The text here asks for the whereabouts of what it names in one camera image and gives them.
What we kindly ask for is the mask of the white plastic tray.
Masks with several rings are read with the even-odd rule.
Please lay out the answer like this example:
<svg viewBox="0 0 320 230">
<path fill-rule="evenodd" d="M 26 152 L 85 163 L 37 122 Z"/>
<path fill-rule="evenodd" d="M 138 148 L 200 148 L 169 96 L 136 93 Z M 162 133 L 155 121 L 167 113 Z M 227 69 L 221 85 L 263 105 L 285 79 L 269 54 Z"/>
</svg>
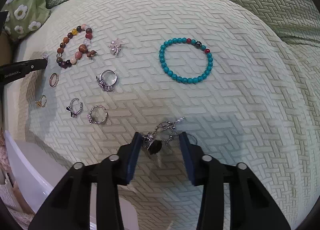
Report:
<svg viewBox="0 0 320 230">
<path fill-rule="evenodd" d="M 9 131 L 5 131 L 4 137 L 12 175 L 25 201 L 36 213 L 68 170 L 37 144 L 14 140 Z M 96 195 L 97 187 L 92 184 L 89 229 L 97 229 Z M 122 197 L 119 198 L 119 203 L 124 229 L 139 229 L 133 205 Z"/>
</svg>

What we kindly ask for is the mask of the green daisy pillow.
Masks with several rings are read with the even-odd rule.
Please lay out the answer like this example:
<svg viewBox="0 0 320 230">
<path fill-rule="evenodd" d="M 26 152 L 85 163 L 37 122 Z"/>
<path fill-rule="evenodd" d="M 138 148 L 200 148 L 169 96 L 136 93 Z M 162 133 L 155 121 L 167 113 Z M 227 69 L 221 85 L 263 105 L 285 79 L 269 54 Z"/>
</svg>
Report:
<svg viewBox="0 0 320 230">
<path fill-rule="evenodd" d="M 16 42 L 38 30 L 49 18 L 46 0 L 7 0 L 3 11 L 7 11 L 3 30 Z"/>
</svg>

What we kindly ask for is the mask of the green textured seat cover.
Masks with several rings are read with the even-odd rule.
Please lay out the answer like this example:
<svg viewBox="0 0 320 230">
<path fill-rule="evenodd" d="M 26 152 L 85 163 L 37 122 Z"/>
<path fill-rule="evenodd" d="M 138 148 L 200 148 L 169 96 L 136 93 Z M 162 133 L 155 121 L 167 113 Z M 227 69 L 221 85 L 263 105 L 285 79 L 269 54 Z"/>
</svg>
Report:
<svg viewBox="0 0 320 230">
<path fill-rule="evenodd" d="M 69 0 L 15 58 L 42 54 L 44 71 L 5 87 L 5 128 L 59 164 L 101 162 L 180 118 L 205 153 L 246 163 L 292 228 L 319 197 L 319 46 L 288 44 L 247 10 L 185 18 Z"/>
</svg>

